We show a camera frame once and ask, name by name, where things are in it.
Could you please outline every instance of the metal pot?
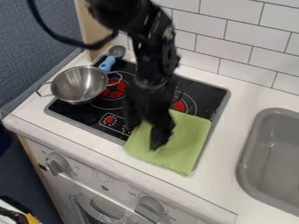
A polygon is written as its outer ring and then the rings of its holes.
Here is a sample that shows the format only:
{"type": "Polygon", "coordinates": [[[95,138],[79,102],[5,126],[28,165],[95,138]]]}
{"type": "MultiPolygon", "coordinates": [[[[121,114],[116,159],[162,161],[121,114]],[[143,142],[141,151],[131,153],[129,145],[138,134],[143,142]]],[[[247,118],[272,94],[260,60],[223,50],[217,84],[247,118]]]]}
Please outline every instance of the metal pot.
{"type": "Polygon", "coordinates": [[[40,97],[54,95],[63,102],[72,105],[88,103],[101,94],[106,87],[118,85],[122,81],[122,75],[117,72],[120,79],[118,82],[108,85],[108,73],[103,73],[94,66],[78,66],[70,68],[60,73],[53,81],[46,82],[44,85],[51,84],[51,94],[42,95],[38,90],[36,93],[40,97]]]}

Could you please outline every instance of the backsplash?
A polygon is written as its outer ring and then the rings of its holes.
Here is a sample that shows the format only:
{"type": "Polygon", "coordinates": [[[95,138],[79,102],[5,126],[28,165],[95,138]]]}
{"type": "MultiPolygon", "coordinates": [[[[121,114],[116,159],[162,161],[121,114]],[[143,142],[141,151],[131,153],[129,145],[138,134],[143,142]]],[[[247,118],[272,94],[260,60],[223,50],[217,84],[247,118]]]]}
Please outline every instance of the backsplash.
{"type": "MultiPolygon", "coordinates": [[[[299,95],[298,0],[154,0],[173,18],[181,63],[299,95]]],[[[115,40],[132,49],[125,34],[115,40]]]]}

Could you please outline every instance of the black stovetop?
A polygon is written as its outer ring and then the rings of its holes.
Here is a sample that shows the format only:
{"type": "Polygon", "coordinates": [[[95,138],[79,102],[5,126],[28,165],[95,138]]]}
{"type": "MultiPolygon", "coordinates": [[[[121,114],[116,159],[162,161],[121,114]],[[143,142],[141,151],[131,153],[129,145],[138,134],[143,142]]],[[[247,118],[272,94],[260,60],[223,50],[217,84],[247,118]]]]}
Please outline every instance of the black stovetop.
{"type": "MultiPolygon", "coordinates": [[[[100,65],[106,57],[103,56],[94,66],[100,65]]],[[[123,76],[123,80],[118,85],[107,87],[99,97],[89,104],[70,105],[56,100],[48,109],[59,117],[67,117],[88,128],[126,141],[130,133],[126,129],[123,118],[123,103],[126,86],[132,83],[135,70],[136,64],[118,59],[112,67],[112,71],[119,71],[118,73],[123,76]]],[[[109,74],[108,77],[110,84],[119,81],[117,73],[109,74]]],[[[176,79],[177,90],[172,108],[212,121],[226,96],[226,90],[180,76],[177,76],[176,79]]]]}

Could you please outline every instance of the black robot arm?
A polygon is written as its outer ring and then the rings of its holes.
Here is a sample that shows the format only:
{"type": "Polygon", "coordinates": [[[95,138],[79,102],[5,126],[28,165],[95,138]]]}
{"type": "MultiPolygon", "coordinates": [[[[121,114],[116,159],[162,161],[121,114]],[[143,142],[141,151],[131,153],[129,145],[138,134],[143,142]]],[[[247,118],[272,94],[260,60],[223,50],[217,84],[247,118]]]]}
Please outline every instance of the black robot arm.
{"type": "Polygon", "coordinates": [[[93,44],[85,44],[52,31],[39,15],[35,0],[27,0],[39,25],[62,43],[99,49],[115,38],[118,31],[124,31],[132,38],[137,67],[135,85],[127,89],[124,114],[131,129],[142,119],[153,125],[150,148],[156,150],[168,142],[175,127],[169,108],[176,87],[173,72],[180,58],[175,48],[176,33],[172,21],[150,0],[85,1],[91,15],[112,30],[112,34],[93,44]]]}
{"type": "Polygon", "coordinates": [[[150,0],[87,0],[90,13],[111,30],[133,40],[141,88],[161,88],[178,66],[171,19],[150,0]]]}

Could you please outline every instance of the sink basin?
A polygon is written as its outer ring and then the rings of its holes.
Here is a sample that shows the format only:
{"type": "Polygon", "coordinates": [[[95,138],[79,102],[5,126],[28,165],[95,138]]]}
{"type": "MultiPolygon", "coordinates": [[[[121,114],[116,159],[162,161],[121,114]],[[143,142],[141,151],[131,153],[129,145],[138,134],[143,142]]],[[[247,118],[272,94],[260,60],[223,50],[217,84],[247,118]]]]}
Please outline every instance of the sink basin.
{"type": "Polygon", "coordinates": [[[236,175],[253,198],[299,216],[299,114],[282,108],[261,111],[236,175]]]}

